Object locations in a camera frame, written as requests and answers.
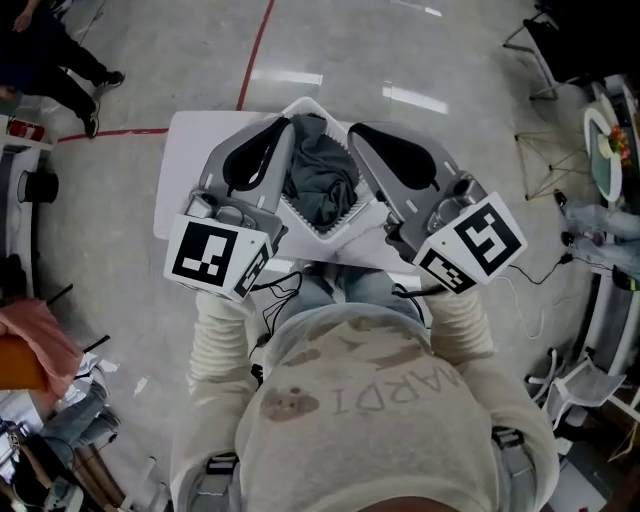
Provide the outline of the person's cream sweater torso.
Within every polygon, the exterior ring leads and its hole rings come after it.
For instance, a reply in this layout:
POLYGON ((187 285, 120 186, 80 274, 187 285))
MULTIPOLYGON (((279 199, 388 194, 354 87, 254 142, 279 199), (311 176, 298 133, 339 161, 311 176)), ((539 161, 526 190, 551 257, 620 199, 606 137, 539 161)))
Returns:
POLYGON ((554 435, 496 353, 453 366, 431 326, 378 306, 286 321, 262 382, 190 394, 173 445, 175 512, 358 512, 416 497, 455 512, 539 512, 554 435))

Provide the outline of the orange flower bunch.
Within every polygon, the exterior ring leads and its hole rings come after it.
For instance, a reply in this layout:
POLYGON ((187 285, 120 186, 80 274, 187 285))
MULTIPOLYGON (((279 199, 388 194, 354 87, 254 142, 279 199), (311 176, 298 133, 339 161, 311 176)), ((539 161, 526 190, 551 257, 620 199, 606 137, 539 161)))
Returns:
POLYGON ((626 132, 620 125, 614 125, 608 135, 609 147, 621 160, 630 158, 629 141, 626 132))

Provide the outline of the round white table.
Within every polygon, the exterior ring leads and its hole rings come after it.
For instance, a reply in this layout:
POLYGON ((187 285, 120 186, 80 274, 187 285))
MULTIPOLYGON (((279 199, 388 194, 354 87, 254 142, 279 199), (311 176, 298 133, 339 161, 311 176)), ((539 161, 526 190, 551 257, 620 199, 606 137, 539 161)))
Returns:
POLYGON ((583 111, 583 134, 589 169, 601 196, 615 203, 622 192, 622 160, 614 148, 617 121, 601 102, 589 104, 583 111))

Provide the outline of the white shelving unit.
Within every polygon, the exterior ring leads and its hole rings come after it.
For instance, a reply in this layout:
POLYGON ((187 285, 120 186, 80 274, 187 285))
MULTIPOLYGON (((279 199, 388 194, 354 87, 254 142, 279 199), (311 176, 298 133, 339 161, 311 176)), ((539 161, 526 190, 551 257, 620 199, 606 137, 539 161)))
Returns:
POLYGON ((632 364, 640 336, 640 291, 622 290, 605 274, 595 274, 594 283, 583 348, 601 370, 621 375, 632 364))

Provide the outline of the person's left forearm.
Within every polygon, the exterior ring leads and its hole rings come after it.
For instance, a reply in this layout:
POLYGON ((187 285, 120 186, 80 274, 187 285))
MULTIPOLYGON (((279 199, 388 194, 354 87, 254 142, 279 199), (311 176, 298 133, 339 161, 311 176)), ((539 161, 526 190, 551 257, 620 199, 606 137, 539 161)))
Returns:
POLYGON ((255 304, 251 298, 234 302, 205 292, 196 293, 198 317, 189 359, 189 393, 208 384, 257 381, 251 374, 249 343, 254 339, 251 324, 255 304))

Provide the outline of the person's legs in jeans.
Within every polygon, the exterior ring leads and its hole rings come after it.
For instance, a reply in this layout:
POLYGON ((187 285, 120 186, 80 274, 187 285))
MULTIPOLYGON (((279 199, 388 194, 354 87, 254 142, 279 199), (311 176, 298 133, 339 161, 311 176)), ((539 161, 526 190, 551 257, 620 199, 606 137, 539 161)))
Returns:
POLYGON ((392 294, 394 282, 384 271, 314 262, 306 264, 301 274, 299 292, 283 306, 275 328, 301 313, 326 306, 338 306, 342 312, 356 303, 387 308, 424 324, 410 300, 392 294))

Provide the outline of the person's right forearm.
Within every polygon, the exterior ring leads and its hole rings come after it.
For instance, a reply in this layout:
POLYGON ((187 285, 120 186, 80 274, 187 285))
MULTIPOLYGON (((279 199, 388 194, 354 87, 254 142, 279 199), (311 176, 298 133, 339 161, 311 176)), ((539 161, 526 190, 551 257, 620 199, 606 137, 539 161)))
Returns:
POLYGON ((427 296, 432 317, 433 352, 453 366, 495 355, 487 315, 477 291, 460 295, 441 292, 427 296))

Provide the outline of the black chair with metal legs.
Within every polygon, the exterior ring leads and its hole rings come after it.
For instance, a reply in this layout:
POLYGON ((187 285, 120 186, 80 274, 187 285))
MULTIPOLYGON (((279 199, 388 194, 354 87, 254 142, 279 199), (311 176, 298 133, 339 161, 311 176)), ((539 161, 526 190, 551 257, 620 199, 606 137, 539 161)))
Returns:
POLYGON ((502 43, 533 56, 546 87, 532 101, 558 99, 566 85, 604 85, 622 75, 640 90, 640 0, 535 0, 536 14, 502 43))

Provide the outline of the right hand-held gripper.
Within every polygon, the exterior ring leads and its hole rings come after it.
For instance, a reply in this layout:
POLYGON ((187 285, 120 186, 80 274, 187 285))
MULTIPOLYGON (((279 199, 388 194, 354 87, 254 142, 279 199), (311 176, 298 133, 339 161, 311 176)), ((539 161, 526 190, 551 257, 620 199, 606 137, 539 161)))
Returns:
POLYGON ((389 242, 445 289, 462 294, 486 285, 527 248, 499 194, 459 172, 433 137, 387 122, 355 123, 348 137, 391 212, 389 242))

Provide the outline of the white marble-look low table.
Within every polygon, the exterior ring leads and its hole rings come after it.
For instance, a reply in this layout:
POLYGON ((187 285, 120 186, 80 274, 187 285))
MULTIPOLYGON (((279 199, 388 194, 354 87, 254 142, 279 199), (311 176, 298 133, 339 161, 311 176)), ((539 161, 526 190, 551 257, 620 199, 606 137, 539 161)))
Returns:
MULTIPOLYGON (((156 194, 153 225, 156 238, 169 238, 174 216, 185 211, 189 194, 199 183, 214 147, 268 116, 249 111, 181 111, 173 116, 156 194)), ((357 195, 358 202, 347 215, 346 223, 336 226, 326 239, 318 238, 286 202, 281 202, 277 213, 288 232, 279 244, 276 261, 269 267, 283 270, 287 261, 299 259, 412 274, 414 267, 404 262, 384 241, 386 206, 377 202, 364 184, 358 186, 357 195)))

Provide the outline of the white laundry basket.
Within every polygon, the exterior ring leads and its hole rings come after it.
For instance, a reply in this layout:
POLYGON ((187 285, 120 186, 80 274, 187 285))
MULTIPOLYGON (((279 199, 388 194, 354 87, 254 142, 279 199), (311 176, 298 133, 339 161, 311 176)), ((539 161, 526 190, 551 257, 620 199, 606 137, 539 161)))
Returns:
MULTIPOLYGON (((287 106, 282 114, 284 117, 288 118, 291 121, 291 118, 296 114, 316 114, 327 121, 327 127, 325 129, 325 133, 339 142, 344 149, 347 150, 349 155, 351 156, 348 150, 347 144, 347 128, 348 125, 344 122, 336 120, 331 114, 329 114, 326 109, 324 109, 319 103, 317 103, 314 99, 310 97, 301 97, 287 106)), ((281 196, 281 203, 284 207, 288 208, 291 211, 292 215, 296 220, 300 221, 307 231, 309 231, 316 239, 323 243, 330 243, 333 240, 339 238, 344 231, 348 229, 348 226, 355 221, 358 215, 360 215, 363 211, 365 211, 371 202, 374 200, 373 193, 368 187, 364 177, 359 173, 359 184, 356 187, 356 193, 358 195, 358 200, 354 204, 354 206, 349 210, 349 212, 344 215, 331 230, 326 233, 318 232, 311 224, 306 221, 297 211, 296 209, 288 202, 288 200, 283 196, 281 196)))

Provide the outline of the white desk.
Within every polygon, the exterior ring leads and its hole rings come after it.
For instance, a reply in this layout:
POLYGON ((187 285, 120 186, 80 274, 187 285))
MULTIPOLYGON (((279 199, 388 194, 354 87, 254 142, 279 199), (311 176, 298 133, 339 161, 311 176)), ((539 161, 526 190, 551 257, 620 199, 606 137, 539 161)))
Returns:
POLYGON ((26 293, 38 295, 34 285, 37 245, 37 207, 18 199, 21 175, 38 171, 41 150, 27 146, 5 146, 0 157, 0 258, 17 255, 26 274, 26 293))

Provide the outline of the red can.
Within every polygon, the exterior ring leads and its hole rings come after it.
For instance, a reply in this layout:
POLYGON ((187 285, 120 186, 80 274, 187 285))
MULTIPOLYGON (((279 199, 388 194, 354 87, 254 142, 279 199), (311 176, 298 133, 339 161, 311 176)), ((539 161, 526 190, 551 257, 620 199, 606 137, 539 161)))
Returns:
POLYGON ((45 135, 45 128, 36 123, 10 118, 7 123, 7 134, 13 137, 41 142, 45 135))

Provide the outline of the grey clothes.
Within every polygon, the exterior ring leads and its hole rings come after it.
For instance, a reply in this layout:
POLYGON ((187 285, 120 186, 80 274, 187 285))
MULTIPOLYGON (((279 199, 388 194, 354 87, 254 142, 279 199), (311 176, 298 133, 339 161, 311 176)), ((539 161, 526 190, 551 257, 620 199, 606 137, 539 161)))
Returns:
POLYGON ((358 200, 359 173, 346 149, 325 133, 316 114, 291 118, 295 141, 283 196, 320 233, 326 233, 358 200))

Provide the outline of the white office chair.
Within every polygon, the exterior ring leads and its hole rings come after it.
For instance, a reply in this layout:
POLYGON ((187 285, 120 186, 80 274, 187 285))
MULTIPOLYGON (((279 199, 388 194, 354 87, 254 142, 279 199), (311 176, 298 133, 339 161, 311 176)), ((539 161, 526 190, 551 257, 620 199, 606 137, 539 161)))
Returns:
POLYGON ((589 356, 573 366, 555 349, 548 350, 549 369, 542 377, 527 375, 525 383, 536 386, 532 397, 556 430, 563 416, 573 407, 598 408, 624 383, 625 375, 610 375, 598 368, 589 356))

